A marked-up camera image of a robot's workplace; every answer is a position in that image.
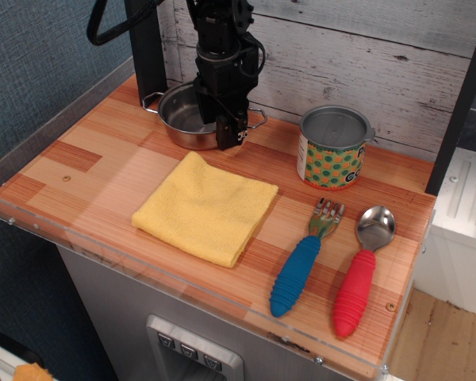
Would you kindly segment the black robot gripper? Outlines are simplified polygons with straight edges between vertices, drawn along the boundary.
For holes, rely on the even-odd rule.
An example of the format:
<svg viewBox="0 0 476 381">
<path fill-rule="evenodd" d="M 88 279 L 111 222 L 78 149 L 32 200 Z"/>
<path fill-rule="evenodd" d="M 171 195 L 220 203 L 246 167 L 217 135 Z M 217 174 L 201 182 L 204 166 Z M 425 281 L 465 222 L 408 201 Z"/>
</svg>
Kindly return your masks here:
<svg viewBox="0 0 476 381">
<path fill-rule="evenodd" d="M 206 51 L 199 44 L 195 62 L 194 89 L 202 122 L 216 122 L 218 149 L 242 145 L 248 118 L 240 117 L 240 111 L 246 111 L 248 94 L 258 86 L 265 63 L 263 45 L 250 33 L 239 37 L 229 52 Z"/>
</svg>

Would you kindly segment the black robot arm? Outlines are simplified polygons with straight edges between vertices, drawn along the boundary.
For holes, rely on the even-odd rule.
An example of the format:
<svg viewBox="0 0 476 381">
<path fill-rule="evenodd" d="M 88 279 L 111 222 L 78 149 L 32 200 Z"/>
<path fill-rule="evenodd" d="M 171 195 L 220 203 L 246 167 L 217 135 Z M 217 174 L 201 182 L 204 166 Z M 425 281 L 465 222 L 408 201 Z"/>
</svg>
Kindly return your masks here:
<svg viewBox="0 0 476 381">
<path fill-rule="evenodd" d="M 220 150 L 248 134 L 249 93 L 258 86 L 266 52 L 248 32 L 254 7 L 247 1 L 188 1 L 198 34 L 193 81 L 202 121 L 215 124 Z"/>
</svg>

